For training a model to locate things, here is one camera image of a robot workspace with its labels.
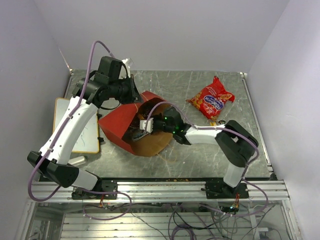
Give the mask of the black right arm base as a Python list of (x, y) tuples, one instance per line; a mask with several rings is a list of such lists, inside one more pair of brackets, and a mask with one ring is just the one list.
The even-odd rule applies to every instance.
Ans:
[(230, 187), (220, 179), (207, 181), (201, 191), (205, 192), (207, 199), (248, 199), (249, 192), (246, 183), (239, 183)]

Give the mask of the red paper bag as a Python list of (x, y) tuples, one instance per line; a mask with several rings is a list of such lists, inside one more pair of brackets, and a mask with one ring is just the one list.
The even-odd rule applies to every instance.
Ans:
[(143, 103), (121, 105), (102, 117), (98, 124), (107, 139), (118, 147), (136, 156), (153, 157), (169, 145), (173, 136), (166, 132), (150, 134), (140, 129), (140, 121), (146, 120), (152, 108), (164, 101), (150, 91), (140, 96)]

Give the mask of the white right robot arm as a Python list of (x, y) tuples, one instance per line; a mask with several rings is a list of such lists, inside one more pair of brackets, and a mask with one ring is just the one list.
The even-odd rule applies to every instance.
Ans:
[(259, 156), (258, 141), (235, 120), (217, 126), (193, 125), (184, 122), (181, 113), (170, 106), (163, 113), (148, 115), (139, 128), (150, 134), (170, 133), (181, 145), (217, 144), (229, 161), (220, 186), (226, 198), (238, 192), (249, 164)]

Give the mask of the red cookie snack packet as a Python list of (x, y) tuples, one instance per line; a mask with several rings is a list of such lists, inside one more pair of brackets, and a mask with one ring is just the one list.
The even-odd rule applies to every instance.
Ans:
[(227, 102), (233, 103), (235, 98), (233, 93), (225, 89), (220, 79), (214, 76), (211, 84), (185, 101), (199, 110), (208, 120), (216, 122)]

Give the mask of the yellow snack sachet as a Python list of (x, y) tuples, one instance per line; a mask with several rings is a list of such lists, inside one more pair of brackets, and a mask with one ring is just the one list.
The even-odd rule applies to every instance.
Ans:
[(219, 120), (219, 121), (212, 121), (210, 122), (210, 125), (215, 127), (215, 126), (219, 126), (219, 125), (224, 125), (226, 123), (225, 120)]

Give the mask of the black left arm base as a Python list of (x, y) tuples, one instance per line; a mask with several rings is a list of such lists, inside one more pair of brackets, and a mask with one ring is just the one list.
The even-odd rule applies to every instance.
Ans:
[(117, 191), (118, 184), (115, 181), (103, 179), (90, 191), (75, 187), (71, 198), (73, 200), (98, 200), (103, 197), (107, 200), (115, 200), (117, 198)]

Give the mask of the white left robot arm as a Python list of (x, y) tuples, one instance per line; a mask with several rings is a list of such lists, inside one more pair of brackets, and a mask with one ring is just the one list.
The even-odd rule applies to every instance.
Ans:
[(115, 99), (121, 105), (141, 103), (130, 73), (130, 59), (101, 58), (98, 69), (81, 79), (72, 91), (68, 108), (53, 134), (39, 151), (31, 151), (27, 161), (46, 178), (59, 186), (83, 188), (96, 199), (102, 193), (100, 178), (69, 163), (74, 145), (89, 120), (97, 114), (103, 102)]

